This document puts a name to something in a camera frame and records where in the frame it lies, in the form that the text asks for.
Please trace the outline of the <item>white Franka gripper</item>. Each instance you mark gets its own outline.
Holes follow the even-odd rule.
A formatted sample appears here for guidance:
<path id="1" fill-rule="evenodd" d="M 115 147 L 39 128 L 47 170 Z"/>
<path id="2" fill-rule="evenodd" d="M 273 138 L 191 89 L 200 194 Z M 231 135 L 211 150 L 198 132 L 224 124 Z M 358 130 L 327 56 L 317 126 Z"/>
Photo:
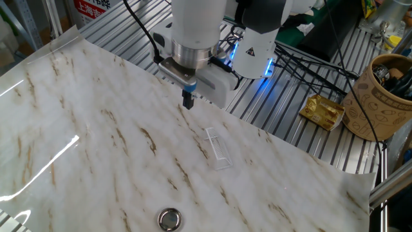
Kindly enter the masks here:
<path id="1" fill-rule="evenodd" d="M 220 108 L 226 107 L 233 91 L 238 88 L 238 76 L 225 64 L 227 53 L 218 47 L 217 54 L 207 61 L 206 67 L 195 70 L 184 68 L 172 58 L 173 49 L 177 46 L 172 42 L 171 32 L 172 23 L 162 22 L 150 34 L 163 58 L 158 69 L 168 81 L 182 89 L 182 105 L 190 110 L 194 99 L 200 96 Z"/>

